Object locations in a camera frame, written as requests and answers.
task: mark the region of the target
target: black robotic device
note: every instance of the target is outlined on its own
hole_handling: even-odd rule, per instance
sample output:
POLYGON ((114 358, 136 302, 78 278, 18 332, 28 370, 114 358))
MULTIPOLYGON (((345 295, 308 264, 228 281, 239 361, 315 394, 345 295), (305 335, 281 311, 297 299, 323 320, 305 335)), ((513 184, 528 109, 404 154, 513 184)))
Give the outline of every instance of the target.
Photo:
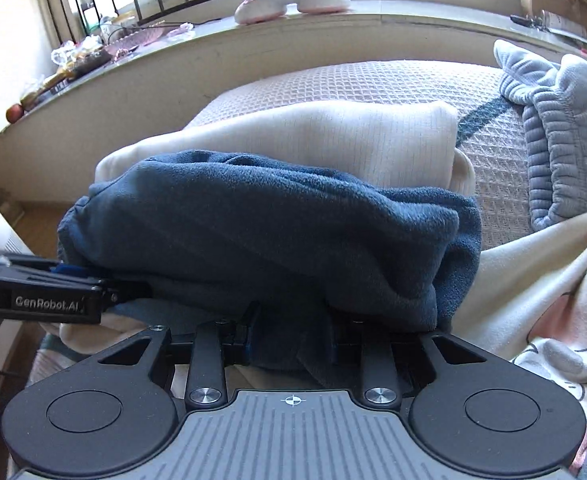
MULTIPOLYGON (((149 293, 83 273, 0 255, 0 316, 96 322, 119 299, 149 293), (16 307, 17 297, 36 307, 16 307), (65 301, 78 304, 58 309, 65 301)), ((579 402, 446 333, 390 333, 330 311, 321 361, 355 381, 228 395, 224 367, 250 365, 269 329, 260 310, 193 334, 150 327, 27 387, 2 417, 22 468, 15 480, 572 478, 586 427, 579 402), (190 365, 184 400, 170 394, 176 364, 190 365)))

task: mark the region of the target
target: folded clothing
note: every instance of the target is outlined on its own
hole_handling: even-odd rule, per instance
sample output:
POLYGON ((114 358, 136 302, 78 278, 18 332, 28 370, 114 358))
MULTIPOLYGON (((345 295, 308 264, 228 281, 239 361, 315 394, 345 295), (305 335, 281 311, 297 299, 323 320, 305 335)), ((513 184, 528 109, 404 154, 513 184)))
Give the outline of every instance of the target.
POLYGON ((183 150, 243 152, 345 171, 381 187, 443 187, 471 196, 475 173, 456 149, 458 111, 443 102, 315 101, 261 110, 141 140, 106 156, 96 182, 183 150))
POLYGON ((503 40, 494 54, 500 93, 525 106, 533 229, 587 212, 587 61, 567 54, 557 65, 503 40))
MULTIPOLYGON (((91 186, 59 240, 71 264, 147 280, 152 309, 173 302, 202 322, 259 301, 274 328, 254 363, 296 369, 327 304, 406 332, 448 330, 478 267, 480 214, 444 189, 377 188, 336 170, 186 151, 91 186)), ((144 310, 127 314, 154 315, 144 310)))

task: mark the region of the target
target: clutter on window sill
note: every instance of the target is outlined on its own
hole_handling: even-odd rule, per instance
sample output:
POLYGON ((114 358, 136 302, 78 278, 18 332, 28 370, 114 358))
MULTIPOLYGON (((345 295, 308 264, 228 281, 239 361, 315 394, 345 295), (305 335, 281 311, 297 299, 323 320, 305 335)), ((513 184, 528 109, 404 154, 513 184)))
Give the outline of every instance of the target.
POLYGON ((20 102, 11 105, 6 113, 9 123, 19 121, 25 113, 47 101, 71 82, 129 57, 139 47, 147 46, 167 35, 170 41, 190 40, 195 36, 191 23, 155 23, 145 27, 130 25, 125 20, 105 21, 100 25, 100 36, 87 36, 80 43, 67 41, 52 52, 52 61, 58 65, 55 74, 31 84, 20 102))

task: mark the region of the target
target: gray ribbed panel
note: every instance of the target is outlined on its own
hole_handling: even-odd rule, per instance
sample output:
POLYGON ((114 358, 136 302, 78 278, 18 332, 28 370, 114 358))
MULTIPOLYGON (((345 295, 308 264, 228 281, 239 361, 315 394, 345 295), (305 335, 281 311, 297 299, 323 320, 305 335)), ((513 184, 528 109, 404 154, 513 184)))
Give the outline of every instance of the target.
MULTIPOLYGON (((111 480, 470 480, 422 451, 391 413, 356 406, 347 392, 238 393, 194 413, 162 453, 111 480)), ((22 473, 16 480, 40 477, 22 473)), ((569 480, 557 472, 544 480, 569 480)))

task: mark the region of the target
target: cartoon character print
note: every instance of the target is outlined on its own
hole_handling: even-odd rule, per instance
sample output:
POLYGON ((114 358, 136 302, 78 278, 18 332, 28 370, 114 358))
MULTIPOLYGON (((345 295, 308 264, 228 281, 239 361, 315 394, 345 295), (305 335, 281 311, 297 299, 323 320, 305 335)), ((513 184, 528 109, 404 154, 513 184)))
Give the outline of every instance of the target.
POLYGON ((587 412, 587 273, 538 319, 513 362, 562 386, 587 412))

